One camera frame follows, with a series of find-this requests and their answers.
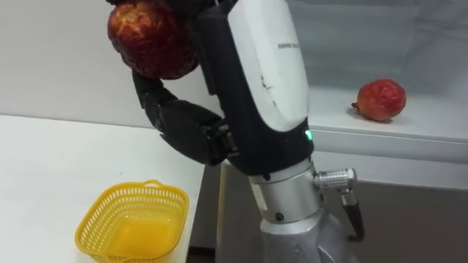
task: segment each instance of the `red pomegranate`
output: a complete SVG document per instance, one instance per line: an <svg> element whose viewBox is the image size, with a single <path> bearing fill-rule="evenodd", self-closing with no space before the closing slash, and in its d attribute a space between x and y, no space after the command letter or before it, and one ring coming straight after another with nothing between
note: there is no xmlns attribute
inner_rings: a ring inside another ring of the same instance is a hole
<svg viewBox="0 0 468 263"><path fill-rule="evenodd" d="M198 65L187 23L163 0L129 0L111 12L107 34L126 65L145 77L174 80Z"/></svg>
<svg viewBox="0 0 468 263"><path fill-rule="evenodd" d="M359 90L358 101L351 106L369 120L389 121L406 103L404 89L395 81L384 79L365 84Z"/></svg>

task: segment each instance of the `mesh basket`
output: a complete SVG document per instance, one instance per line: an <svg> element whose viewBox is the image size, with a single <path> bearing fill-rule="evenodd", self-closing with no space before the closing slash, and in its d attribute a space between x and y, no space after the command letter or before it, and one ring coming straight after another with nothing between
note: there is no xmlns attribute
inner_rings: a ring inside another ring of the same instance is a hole
<svg viewBox="0 0 468 263"><path fill-rule="evenodd" d="M106 190L75 233L78 249L97 262L159 262L180 240L189 198L156 180Z"/></svg>

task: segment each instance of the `white surface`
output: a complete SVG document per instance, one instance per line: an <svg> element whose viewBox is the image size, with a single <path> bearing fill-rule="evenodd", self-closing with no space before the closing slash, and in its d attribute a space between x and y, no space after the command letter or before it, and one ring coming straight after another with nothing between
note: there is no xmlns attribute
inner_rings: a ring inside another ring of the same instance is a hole
<svg viewBox="0 0 468 263"><path fill-rule="evenodd" d="M352 167L360 182L468 190L468 164L320 151L312 158L317 170Z"/></svg>
<svg viewBox="0 0 468 263"><path fill-rule="evenodd" d="M203 165L152 129L0 115L0 262L91 262L74 233L94 200L126 181L185 190L189 213L169 262L185 262Z"/></svg>
<svg viewBox="0 0 468 263"><path fill-rule="evenodd" d="M468 163L468 1L316 2L290 6L317 149ZM407 106L391 123L366 121L350 106L378 78L407 91Z"/></svg>
<svg viewBox="0 0 468 263"><path fill-rule="evenodd" d="M363 84L381 77L392 77L407 89L407 106L391 123L365 120L350 106ZM421 91L395 74L317 70L309 79L309 125L318 150L468 163L466 106Z"/></svg>
<svg viewBox="0 0 468 263"><path fill-rule="evenodd" d="M228 21L261 118L277 131L295 128L309 112L309 89L286 1L238 1Z"/></svg>

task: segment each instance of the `robotic hand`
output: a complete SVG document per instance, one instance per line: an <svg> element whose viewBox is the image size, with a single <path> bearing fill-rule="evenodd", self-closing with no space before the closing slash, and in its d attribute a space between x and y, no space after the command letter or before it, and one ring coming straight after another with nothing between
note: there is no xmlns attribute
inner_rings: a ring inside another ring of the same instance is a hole
<svg viewBox="0 0 468 263"><path fill-rule="evenodd" d="M349 241L364 228L353 169L317 172L309 87L285 0L167 0L193 19L210 95L225 114L182 101L133 72L142 108L176 150L203 164L229 162L249 176L263 217L268 262L356 262ZM339 191L355 235L320 208L318 190Z"/></svg>

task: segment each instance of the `metal connector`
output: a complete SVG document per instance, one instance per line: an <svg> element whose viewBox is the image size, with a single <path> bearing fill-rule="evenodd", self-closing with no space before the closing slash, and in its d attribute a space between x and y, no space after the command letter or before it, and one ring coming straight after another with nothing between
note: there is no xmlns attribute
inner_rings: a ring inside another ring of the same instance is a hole
<svg viewBox="0 0 468 263"><path fill-rule="evenodd" d="M314 186L318 189L352 189L356 183L356 172L354 169L343 169L339 171L318 172L314 175Z"/></svg>

